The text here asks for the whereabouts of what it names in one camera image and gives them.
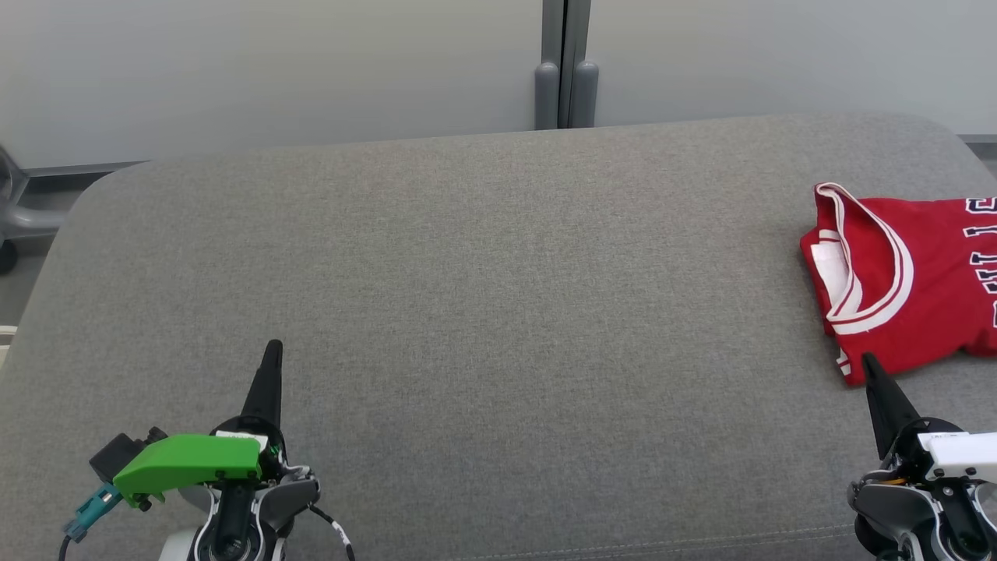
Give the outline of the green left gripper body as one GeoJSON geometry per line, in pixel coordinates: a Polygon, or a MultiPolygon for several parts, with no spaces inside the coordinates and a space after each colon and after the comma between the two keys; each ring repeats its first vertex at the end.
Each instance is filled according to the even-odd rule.
{"type": "Polygon", "coordinates": [[[287,460],[284,434],[266,418],[231,418],[209,434],[182,433],[143,447],[113,478],[132,507],[140,498],[196,485],[233,482],[256,488],[314,477],[287,460]]]}

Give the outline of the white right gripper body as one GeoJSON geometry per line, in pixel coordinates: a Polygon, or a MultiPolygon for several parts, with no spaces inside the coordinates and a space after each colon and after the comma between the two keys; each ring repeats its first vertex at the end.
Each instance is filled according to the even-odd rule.
{"type": "Polygon", "coordinates": [[[939,479],[997,485],[997,431],[969,432],[940,418],[916,418],[897,431],[880,469],[907,485],[939,479]]]}

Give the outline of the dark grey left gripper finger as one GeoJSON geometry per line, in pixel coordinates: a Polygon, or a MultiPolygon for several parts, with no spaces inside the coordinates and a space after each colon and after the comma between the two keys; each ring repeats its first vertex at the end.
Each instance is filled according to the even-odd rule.
{"type": "Polygon", "coordinates": [[[284,343],[270,340],[265,348],[265,388],[268,390],[265,416],[274,427],[280,429],[282,387],[284,387],[284,343]]]}
{"type": "Polygon", "coordinates": [[[275,340],[267,341],[241,409],[245,418],[275,424],[275,340]]]}

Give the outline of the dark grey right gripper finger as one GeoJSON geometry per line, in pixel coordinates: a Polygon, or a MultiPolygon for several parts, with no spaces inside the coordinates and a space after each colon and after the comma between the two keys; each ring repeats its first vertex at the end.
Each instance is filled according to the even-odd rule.
{"type": "Polygon", "coordinates": [[[920,418],[874,354],[868,354],[868,407],[875,437],[895,437],[908,423],[920,418]]]}
{"type": "Polygon", "coordinates": [[[901,390],[875,355],[863,354],[861,367],[877,455],[883,460],[901,429],[901,390]]]}

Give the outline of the red jersey with white trim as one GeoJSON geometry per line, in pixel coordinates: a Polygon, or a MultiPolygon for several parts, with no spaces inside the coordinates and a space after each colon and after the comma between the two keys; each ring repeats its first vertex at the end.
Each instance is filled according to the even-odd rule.
{"type": "Polygon", "coordinates": [[[836,182],[813,195],[801,252],[848,386],[865,383],[866,354],[889,374],[997,356],[997,196],[858,198],[836,182]]]}

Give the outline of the grey partition frame with foot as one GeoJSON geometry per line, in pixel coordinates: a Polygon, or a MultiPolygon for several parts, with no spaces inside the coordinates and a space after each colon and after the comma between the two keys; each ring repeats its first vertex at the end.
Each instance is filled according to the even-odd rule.
{"type": "Polygon", "coordinates": [[[67,217],[67,210],[22,206],[20,199],[29,182],[29,175],[0,145],[0,276],[6,276],[17,265],[15,239],[56,234],[67,217]]]}

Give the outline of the grey double partition post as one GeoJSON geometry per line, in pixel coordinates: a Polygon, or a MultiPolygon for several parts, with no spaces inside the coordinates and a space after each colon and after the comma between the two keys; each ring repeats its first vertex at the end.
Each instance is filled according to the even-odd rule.
{"type": "Polygon", "coordinates": [[[601,69],[587,57],[592,0],[542,0],[534,130],[595,126],[601,69]]]}

